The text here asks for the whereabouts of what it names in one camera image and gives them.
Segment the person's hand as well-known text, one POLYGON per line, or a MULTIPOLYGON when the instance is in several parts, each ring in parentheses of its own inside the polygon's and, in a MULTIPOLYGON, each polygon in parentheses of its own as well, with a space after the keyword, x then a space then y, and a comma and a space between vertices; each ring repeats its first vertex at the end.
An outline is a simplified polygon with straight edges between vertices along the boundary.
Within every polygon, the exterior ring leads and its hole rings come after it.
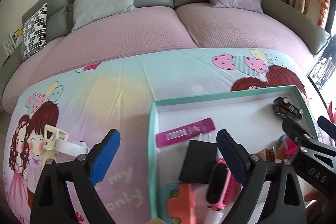
POLYGON ((329 203, 333 202, 333 198, 326 198, 319 190, 313 188, 303 199, 309 203, 306 207, 307 219, 315 219, 321 215, 327 218, 333 217, 333 205, 329 206, 329 203))

